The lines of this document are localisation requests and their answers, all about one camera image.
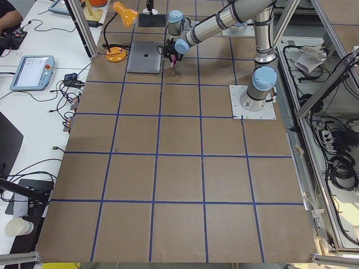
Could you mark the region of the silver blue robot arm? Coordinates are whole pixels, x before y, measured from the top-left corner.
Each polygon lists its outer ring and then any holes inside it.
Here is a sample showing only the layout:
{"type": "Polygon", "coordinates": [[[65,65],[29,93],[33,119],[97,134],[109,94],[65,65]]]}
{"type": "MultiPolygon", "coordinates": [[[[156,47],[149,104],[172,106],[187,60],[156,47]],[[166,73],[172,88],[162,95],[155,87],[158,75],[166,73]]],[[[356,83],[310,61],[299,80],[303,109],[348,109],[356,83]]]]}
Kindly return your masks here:
{"type": "Polygon", "coordinates": [[[191,47],[216,34],[253,37],[255,68],[250,85],[240,97],[240,104],[250,112],[259,112],[278,79],[274,67],[277,59],[273,38],[274,6],[272,0],[228,1],[225,7],[201,22],[192,21],[181,11],[173,10],[169,13],[167,25],[170,38],[158,47],[158,51],[175,64],[191,47]]]}

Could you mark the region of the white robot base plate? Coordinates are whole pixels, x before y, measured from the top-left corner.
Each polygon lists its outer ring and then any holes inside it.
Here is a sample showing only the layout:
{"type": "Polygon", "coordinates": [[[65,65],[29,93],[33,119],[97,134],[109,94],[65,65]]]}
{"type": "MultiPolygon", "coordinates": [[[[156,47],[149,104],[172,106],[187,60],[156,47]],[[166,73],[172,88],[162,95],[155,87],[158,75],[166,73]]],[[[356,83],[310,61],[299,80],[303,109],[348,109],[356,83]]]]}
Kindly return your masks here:
{"type": "Polygon", "coordinates": [[[256,101],[247,95],[247,85],[229,85],[232,117],[234,119],[276,120],[274,103],[270,93],[266,99],[256,101]]]}

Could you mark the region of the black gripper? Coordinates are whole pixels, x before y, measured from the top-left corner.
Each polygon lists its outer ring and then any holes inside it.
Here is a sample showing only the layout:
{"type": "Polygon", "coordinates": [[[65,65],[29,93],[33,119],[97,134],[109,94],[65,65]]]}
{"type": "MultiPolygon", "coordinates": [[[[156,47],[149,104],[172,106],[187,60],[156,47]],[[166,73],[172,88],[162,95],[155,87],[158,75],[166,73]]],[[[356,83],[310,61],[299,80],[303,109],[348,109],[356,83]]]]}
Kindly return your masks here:
{"type": "Polygon", "coordinates": [[[175,42],[173,39],[167,39],[163,48],[163,55],[165,58],[168,58],[170,61],[181,61],[183,54],[180,54],[175,50],[175,42]]]}

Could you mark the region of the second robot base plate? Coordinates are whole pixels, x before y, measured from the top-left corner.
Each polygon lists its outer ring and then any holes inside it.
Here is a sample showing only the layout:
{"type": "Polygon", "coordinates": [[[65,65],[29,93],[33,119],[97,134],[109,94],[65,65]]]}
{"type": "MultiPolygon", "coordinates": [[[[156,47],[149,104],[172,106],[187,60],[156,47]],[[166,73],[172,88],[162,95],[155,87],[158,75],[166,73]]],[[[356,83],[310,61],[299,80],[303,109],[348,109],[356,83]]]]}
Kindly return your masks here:
{"type": "Polygon", "coordinates": [[[231,26],[222,31],[222,36],[226,37],[238,37],[238,38],[254,38],[255,31],[252,24],[246,24],[243,26],[231,26]]]}

